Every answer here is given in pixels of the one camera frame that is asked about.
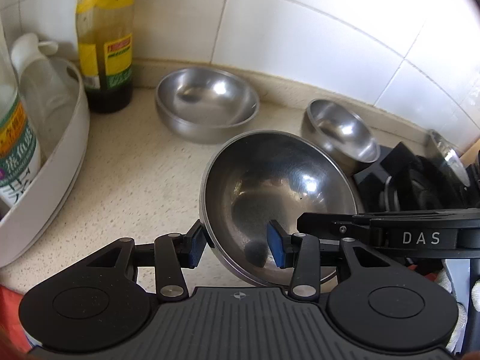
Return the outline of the white rotating spice rack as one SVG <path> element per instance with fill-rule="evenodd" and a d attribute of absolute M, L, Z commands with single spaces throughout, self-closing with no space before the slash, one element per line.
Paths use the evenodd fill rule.
<path fill-rule="evenodd" d="M 1 266 L 24 254 L 47 230 L 70 195 L 84 162 L 90 113 L 81 74 L 64 58 L 52 60 L 56 71 L 77 81 L 78 99 L 58 145 L 24 196 L 1 219 Z"/>

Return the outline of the white cap clear bottle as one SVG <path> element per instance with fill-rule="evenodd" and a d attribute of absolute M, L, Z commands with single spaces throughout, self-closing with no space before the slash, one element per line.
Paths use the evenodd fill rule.
<path fill-rule="evenodd" d="M 54 41 L 40 41 L 34 33 L 19 37 L 10 59 L 19 81 L 19 91 L 45 158 L 55 150 L 77 104 L 78 82 L 55 69 L 49 58 L 58 50 Z"/>

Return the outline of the steel bowl on stove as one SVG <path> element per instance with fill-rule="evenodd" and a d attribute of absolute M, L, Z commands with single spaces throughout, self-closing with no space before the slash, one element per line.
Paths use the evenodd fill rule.
<path fill-rule="evenodd" d="M 426 158 L 454 185 L 468 188 L 470 179 L 453 145 L 431 129 L 425 142 Z"/>

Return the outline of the purple label clear bottle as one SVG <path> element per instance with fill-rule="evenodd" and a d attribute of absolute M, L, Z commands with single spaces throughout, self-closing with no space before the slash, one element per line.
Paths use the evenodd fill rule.
<path fill-rule="evenodd" d="M 11 208 L 41 168 L 41 150 L 20 98 L 4 35 L 1 35 L 1 200 Z"/>

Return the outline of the yellow green label sauce bottle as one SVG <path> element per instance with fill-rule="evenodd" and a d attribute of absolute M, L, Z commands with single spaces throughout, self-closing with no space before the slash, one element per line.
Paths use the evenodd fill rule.
<path fill-rule="evenodd" d="M 110 114 L 133 93 L 134 0 L 77 0 L 78 59 L 89 109 Z"/>

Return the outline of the black gas stove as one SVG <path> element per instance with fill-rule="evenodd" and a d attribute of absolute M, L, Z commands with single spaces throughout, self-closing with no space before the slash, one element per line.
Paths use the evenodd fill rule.
<path fill-rule="evenodd" d="M 433 211 L 479 207 L 479 194 L 454 184 L 427 158 L 402 142 L 380 147 L 379 159 L 354 174 L 366 212 Z"/>

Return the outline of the large steel bowl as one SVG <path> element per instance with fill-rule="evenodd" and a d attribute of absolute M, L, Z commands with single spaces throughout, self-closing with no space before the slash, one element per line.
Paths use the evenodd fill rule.
<path fill-rule="evenodd" d="M 219 261 L 257 286 L 287 287 L 292 269 L 276 266 L 267 242 L 275 219 L 296 233 L 305 212 L 355 214 L 356 195 L 326 153 L 291 133 L 254 131 L 225 143 L 206 167 L 199 217 Z"/>

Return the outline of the small steel bowl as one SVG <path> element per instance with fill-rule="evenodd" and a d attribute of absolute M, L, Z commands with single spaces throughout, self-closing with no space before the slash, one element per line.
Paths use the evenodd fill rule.
<path fill-rule="evenodd" d="M 380 146 L 368 125 L 337 102 L 311 101 L 304 111 L 300 132 L 348 176 L 366 169 L 380 157 Z"/>

